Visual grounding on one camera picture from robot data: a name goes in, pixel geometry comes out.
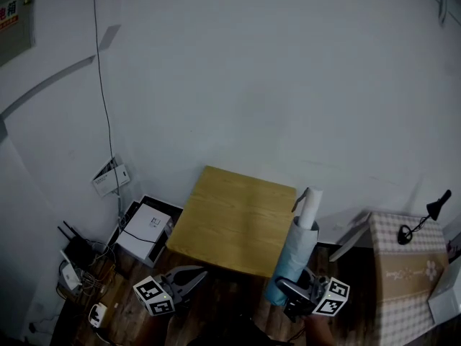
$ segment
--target electrical box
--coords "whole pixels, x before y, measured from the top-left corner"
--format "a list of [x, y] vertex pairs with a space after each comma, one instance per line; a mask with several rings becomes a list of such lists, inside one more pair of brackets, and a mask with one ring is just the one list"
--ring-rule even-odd
[[0, 0], [0, 66], [34, 45], [34, 0]]
[[141, 204], [116, 242], [126, 252], [153, 268], [165, 249], [165, 243], [171, 235], [172, 227], [170, 216], [146, 204]]

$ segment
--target white box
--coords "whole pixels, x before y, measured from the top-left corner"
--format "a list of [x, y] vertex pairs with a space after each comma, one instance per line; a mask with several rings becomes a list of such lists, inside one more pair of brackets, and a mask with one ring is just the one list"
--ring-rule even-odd
[[174, 312], [173, 299], [151, 276], [136, 283], [133, 290], [151, 316]]
[[429, 298], [429, 308], [435, 324], [454, 318], [461, 313], [461, 257], [450, 264]]
[[165, 248], [165, 243], [171, 234], [171, 227], [170, 216], [141, 204], [116, 242], [132, 256], [153, 267]]

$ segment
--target electrical cable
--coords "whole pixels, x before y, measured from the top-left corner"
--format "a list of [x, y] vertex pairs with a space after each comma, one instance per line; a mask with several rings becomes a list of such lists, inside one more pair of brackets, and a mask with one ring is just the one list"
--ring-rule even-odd
[[53, 318], [49, 319], [42, 319], [42, 320], [37, 320], [37, 321], [31, 321], [32, 324], [42, 324], [44, 321], [52, 321], [54, 318], [59, 316], [59, 314], [56, 314]]
[[43, 333], [43, 334], [49, 334], [50, 336], [53, 336], [53, 333], [44, 332], [44, 331], [37, 331], [37, 330], [35, 330], [34, 333]]
[[56, 285], [56, 293], [61, 297], [64, 301], [67, 300], [67, 298], [58, 290], [58, 285]]
[[117, 166], [117, 162], [114, 159], [114, 154], [112, 152], [112, 132], [110, 129], [110, 121], [109, 121], [109, 114], [107, 113], [107, 106], [106, 106], [106, 99], [104, 96], [104, 88], [102, 86], [102, 75], [101, 75], [101, 60], [99, 57], [99, 38], [98, 38], [98, 19], [97, 19], [97, 14], [96, 14], [96, 0], [93, 0], [93, 12], [94, 12], [94, 31], [96, 33], [96, 55], [97, 55], [97, 63], [98, 63], [98, 74], [99, 74], [99, 85], [101, 87], [101, 97], [102, 97], [102, 103], [104, 104], [104, 111], [106, 113], [106, 119], [107, 119], [107, 129], [109, 131], [109, 149], [110, 149], [110, 161], [113, 163], [114, 167], [114, 173], [115, 173], [115, 181], [117, 183], [117, 205], [118, 205], [118, 227], [119, 231], [121, 231], [121, 221], [122, 221], [122, 198], [120, 197], [120, 185], [118, 182], [118, 177], [117, 177], [117, 172], [115, 171], [115, 167]]
[[99, 298], [96, 300], [97, 303], [99, 303], [99, 302], [104, 298], [104, 296], [107, 295], [107, 293], [109, 292], [109, 288], [110, 288], [110, 285], [112, 284], [113, 279], [114, 279], [114, 277], [110, 278], [109, 283], [106, 285], [106, 288], [103, 290], [104, 292], [103, 292], [102, 295], [100, 295]]
[[122, 232], [125, 232], [126, 234], [129, 234], [130, 236], [133, 236], [135, 239], [138, 239], [139, 241], [144, 241], [144, 242], [150, 242], [151, 244], [156, 244], [157, 241], [149, 241], [147, 239], [140, 239], [139, 237], [136, 237], [134, 234], [131, 234], [130, 232], [127, 232], [126, 230], [122, 230]]
[[445, 23], [445, 18], [447, 17], [448, 2], [447, 0], [440, 0], [439, 5], [439, 23], [441, 26]]
[[97, 304], [97, 303], [94, 304], [94, 305], [91, 307], [91, 309], [89, 309], [89, 313], [88, 313], [88, 322], [89, 322], [89, 323], [91, 323], [90, 316], [91, 316], [91, 312], [93, 311], [93, 309], [94, 309], [95, 306], [98, 306], [98, 304]]
[[301, 328], [301, 330], [298, 333], [296, 333], [294, 336], [289, 338], [287, 342], [297, 340], [298, 338], [300, 338], [303, 335], [304, 331], [305, 331], [305, 327]]
[[93, 242], [91, 248], [93, 248], [94, 244], [101, 244], [101, 245], [104, 245], [106, 246], [106, 249], [102, 252], [102, 254], [100, 254], [99, 256], [95, 257], [93, 262], [90, 264], [90, 267], [92, 265], [94, 265], [96, 263], [97, 260], [101, 259], [104, 255], [106, 255], [109, 250], [111, 251], [112, 253], [112, 256], [114, 257], [114, 263], [117, 264], [117, 259], [115, 258], [115, 253], [114, 253], [114, 250], [112, 249], [112, 247], [108, 244], [105, 244], [104, 242], [99, 242], [99, 241], [92, 241], [90, 239], [87, 239], [88, 242]]
[[58, 268], [58, 276], [61, 275], [61, 267], [63, 266], [63, 264], [67, 262], [67, 260], [63, 260], [60, 264], [59, 264], [59, 268]]
[[435, 2], [439, 4], [439, 8], [440, 8], [439, 14], [442, 13], [442, 12], [444, 12], [445, 15], [446, 15], [446, 14], [448, 13], [448, 14], [451, 16], [451, 18], [453, 18], [453, 20], [454, 20], [459, 26], [461, 26], [461, 22], [458, 20], [458, 18], [456, 18], [456, 16], [453, 15], [453, 13], [451, 13], [451, 12], [448, 10], [446, 0], [445, 0], [445, 2], [444, 2], [444, 6], [441, 5], [442, 2], [441, 2], [440, 0], [435, 0]]
[[417, 231], [420, 231], [422, 230], [422, 228], [424, 227], [424, 224], [426, 223], [426, 221], [430, 218], [430, 216], [424, 216], [423, 218], [421, 218], [419, 220], [419, 224], [413, 228], [413, 229], [410, 229], [410, 227], [408, 227], [407, 225], [404, 225], [403, 227], [406, 227], [408, 229], [407, 232], [405, 232], [405, 239], [408, 239], [409, 237], [413, 237], [413, 233], [414, 232], [417, 232]]
[[99, 334], [98, 334], [97, 332], [96, 332], [96, 336], [98, 336], [99, 339], [100, 339], [101, 341], [106, 342], [106, 343], [109, 344], [109, 345], [122, 346], [122, 345], [119, 345], [119, 344], [117, 344], [117, 343], [113, 343], [112, 341], [105, 340], [104, 338], [102, 338], [101, 336], [99, 336]]

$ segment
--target power strip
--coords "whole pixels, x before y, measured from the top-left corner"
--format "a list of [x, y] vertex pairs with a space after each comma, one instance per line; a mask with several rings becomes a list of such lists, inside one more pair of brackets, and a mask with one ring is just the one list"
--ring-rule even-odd
[[88, 315], [89, 323], [94, 328], [100, 328], [102, 320], [104, 319], [104, 315], [106, 314], [106, 311], [107, 311], [107, 307], [103, 305], [102, 303], [94, 304]]

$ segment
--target wall-mounted device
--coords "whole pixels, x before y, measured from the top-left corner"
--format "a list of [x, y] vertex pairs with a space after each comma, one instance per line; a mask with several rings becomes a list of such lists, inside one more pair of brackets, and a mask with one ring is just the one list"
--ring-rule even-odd
[[117, 180], [118, 186], [121, 187], [130, 181], [130, 176], [128, 176], [125, 165], [117, 165], [115, 158], [113, 158], [94, 176], [93, 186], [99, 196], [103, 197], [117, 189]]
[[34, 0], [0, 0], [0, 66], [34, 45]]

